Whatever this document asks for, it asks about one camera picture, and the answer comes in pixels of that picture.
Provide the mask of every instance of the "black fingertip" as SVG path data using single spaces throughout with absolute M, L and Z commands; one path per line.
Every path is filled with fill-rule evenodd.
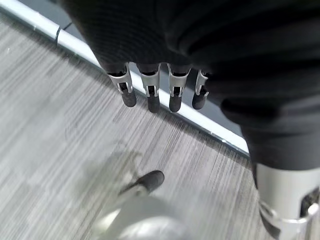
M 140 177 L 135 184 L 144 186 L 149 193 L 156 190 L 165 181 L 165 175 L 160 170 L 154 170 Z
M 156 114 L 160 110 L 159 96 L 150 95 L 147 97 L 148 109 L 151 113 Z
M 123 103 L 127 107 L 132 108 L 137 104 L 137 98 L 134 90 L 132 90 L 132 92 L 130 93 L 128 92 L 128 90 L 124 90 L 121 96 Z
M 180 96 L 170 96 L 169 109 L 171 112 L 176 113 L 180 110 L 181 100 Z
M 193 99 L 192 99 L 192 107 L 196 110 L 202 109 L 206 103 L 206 99 L 207 99 L 207 96 L 202 94 L 197 95 L 196 93 L 194 93 Z

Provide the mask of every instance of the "black rubber tip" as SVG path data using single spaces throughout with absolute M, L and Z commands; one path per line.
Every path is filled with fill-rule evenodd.
M 170 96 L 169 109 L 171 112 L 176 113 L 180 110 L 181 100 L 180 96 Z
M 204 107 L 207 100 L 207 96 L 204 96 L 202 94 L 197 95 L 194 93 L 193 99 L 192 99 L 192 107 L 196 110 L 200 110 Z
M 151 113 L 156 114 L 160 110 L 159 96 L 150 95 L 147 97 L 148 109 Z
M 142 185 L 144 186 L 149 193 L 156 190 L 160 187 L 165 181 L 165 175 L 162 171 L 154 170 L 146 175 L 140 177 L 136 182 L 135 185 Z
M 137 98 L 135 91 L 132 90 L 132 92 L 128 93 L 128 90 L 123 90 L 123 94 L 121 94 L 123 103 L 129 107 L 132 108 L 137 104 Z
M 260 213 L 260 215 L 261 215 L 261 220 L 262 220 L 262 223 L 263 223 L 266 231 L 270 234 L 271 237 L 278 240 L 280 232 L 281 232 L 280 229 L 271 225 L 261 213 Z

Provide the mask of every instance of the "black fabric sleeve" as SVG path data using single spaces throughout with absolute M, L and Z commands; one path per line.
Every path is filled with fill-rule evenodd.
M 241 126 L 252 161 L 320 167 L 319 1 L 60 2 L 100 62 L 211 72 L 208 98 Z

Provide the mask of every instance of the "silver metal part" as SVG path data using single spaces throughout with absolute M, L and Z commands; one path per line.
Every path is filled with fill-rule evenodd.
M 145 90 L 145 94 L 147 97 L 150 97 L 150 92 L 148 87 L 154 87 L 154 96 L 158 97 L 159 95 L 159 88 L 160 88 L 160 75 L 159 69 L 154 75 L 144 75 L 140 73 L 143 88 Z
M 118 89 L 118 91 L 123 94 L 124 92 L 122 91 L 120 84 L 125 83 L 126 88 L 128 89 L 128 93 L 132 93 L 133 91 L 133 86 L 132 86 L 132 80 L 131 80 L 131 75 L 130 75 L 130 69 L 129 65 L 125 65 L 125 74 L 122 76 L 112 76 L 110 74 L 107 74 L 109 78 L 111 79 L 113 85 Z
M 95 240 L 188 240 L 186 227 L 162 200 L 147 196 L 141 185 L 130 188 L 93 225 Z
M 201 70 L 199 70 L 198 72 L 198 76 L 196 77 L 196 83 L 195 83 L 195 94 L 196 95 L 200 95 L 200 90 L 202 88 L 202 86 L 205 85 L 206 81 L 208 80 L 208 78 L 206 76 L 203 75 L 203 72 Z
M 304 197 L 320 186 L 320 168 L 292 171 L 257 164 L 256 180 L 260 212 L 280 230 L 279 240 L 293 239 L 319 211 L 319 203 L 313 202 L 301 216 Z
M 175 76 L 172 73 L 172 70 L 170 68 L 170 65 L 168 65 L 169 68 L 169 88 L 170 88 L 170 96 L 174 97 L 174 87 L 176 88 L 180 88 L 180 92 L 179 92 L 179 97 L 182 96 L 182 93 L 184 92 L 184 89 L 186 87 L 186 83 L 187 83 L 187 77 L 190 73 L 190 69 L 189 71 L 184 75 L 184 76 Z

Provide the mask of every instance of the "robotic hand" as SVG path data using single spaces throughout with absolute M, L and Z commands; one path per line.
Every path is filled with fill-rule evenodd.
M 191 67 L 193 106 L 208 95 L 240 125 L 259 210 L 276 239 L 291 239 L 319 209 L 320 3 L 307 0 L 58 0 L 121 93 L 136 104 L 137 64 L 151 112 L 159 64 L 180 108 Z

